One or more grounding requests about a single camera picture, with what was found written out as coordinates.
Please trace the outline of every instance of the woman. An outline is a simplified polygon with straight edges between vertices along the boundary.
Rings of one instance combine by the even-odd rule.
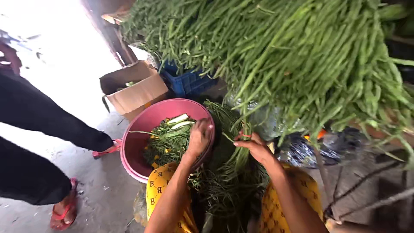
[[[93,151],[94,158],[119,150],[120,140],[87,126],[19,76],[16,50],[0,42],[0,122],[70,141]],[[49,160],[0,137],[0,197],[32,205],[55,204],[51,228],[67,229],[76,217],[75,178],[69,179]]]
[[[197,121],[180,164],[166,164],[149,176],[145,233],[198,233],[190,209],[187,180],[191,165],[209,144],[211,128],[205,119]],[[285,170],[256,133],[250,141],[237,141],[234,145],[248,148],[271,179],[262,200],[260,232],[328,233],[320,220],[317,186],[309,175],[295,168]]]

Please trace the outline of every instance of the pink bucket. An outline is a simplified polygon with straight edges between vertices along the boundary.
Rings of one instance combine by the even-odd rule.
[[[173,118],[186,113],[192,119],[200,120],[208,118],[210,123],[214,125],[214,121],[204,106],[187,99],[170,99],[156,103],[135,117],[123,136],[123,145],[121,147],[121,161],[125,170],[136,180],[147,183],[148,176],[153,168],[147,164],[143,157],[144,147],[147,144],[149,134],[146,133],[130,133],[129,131],[146,131],[149,132],[157,127],[165,118]],[[203,161],[209,156],[214,143],[215,127],[211,134],[210,144],[197,159],[193,168],[199,167]]]

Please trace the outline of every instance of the plastic bag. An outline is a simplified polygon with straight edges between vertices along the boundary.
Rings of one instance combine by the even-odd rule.
[[[355,128],[347,127],[342,132],[326,134],[320,148],[324,165],[356,159],[364,152],[366,142],[365,136]],[[279,160],[297,167],[317,168],[313,147],[301,133],[288,135],[279,149]]]
[[[224,99],[224,103],[234,107],[240,105],[241,99],[234,100],[233,96],[230,95]],[[256,102],[250,102],[247,106],[247,110],[252,110],[257,107],[257,105]],[[249,117],[249,122],[254,126],[254,132],[258,133],[265,141],[271,141],[274,138],[281,136],[284,131],[283,122],[277,120],[278,113],[278,107],[263,106],[255,110]],[[295,131],[300,131],[299,119],[297,126]]]

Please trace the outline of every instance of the red flip-flop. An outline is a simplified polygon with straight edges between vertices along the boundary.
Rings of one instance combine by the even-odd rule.
[[[72,184],[72,191],[75,192],[75,197],[71,200],[71,202],[65,206],[65,211],[63,212],[63,214],[58,214],[55,212],[55,207],[53,207],[52,210],[52,217],[51,217],[51,223],[50,223],[50,227],[54,230],[58,230],[58,231],[64,231],[66,230],[70,225],[72,225],[72,223],[75,221],[76,218],[76,203],[77,203],[77,198],[76,198],[76,186],[77,186],[77,180],[76,178],[70,178],[70,183]],[[70,222],[70,223],[63,223],[63,225],[60,226],[52,226],[52,221],[53,220],[60,220],[62,221],[66,215],[67,212],[71,209],[71,208],[75,208],[75,217],[74,219]]]
[[[101,156],[103,156],[104,154],[114,153],[114,152],[116,152],[116,151],[121,150],[121,146],[122,146],[122,139],[121,139],[121,138],[120,138],[120,139],[115,139],[114,141],[118,144],[118,145],[117,145],[114,149],[112,149],[112,150],[110,150],[110,151],[108,151],[108,152],[98,152],[98,151],[94,151],[94,152],[92,152],[92,155],[93,155],[94,159],[99,159],[99,158],[101,158]]]

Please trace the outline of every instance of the cardboard box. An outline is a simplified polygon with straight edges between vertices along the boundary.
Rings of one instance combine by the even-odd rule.
[[[135,82],[125,87],[125,83]],[[163,79],[147,61],[138,61],[100,78],[101,89],[116,111],[129,121],[152,104],[164,100],[168,91]]]

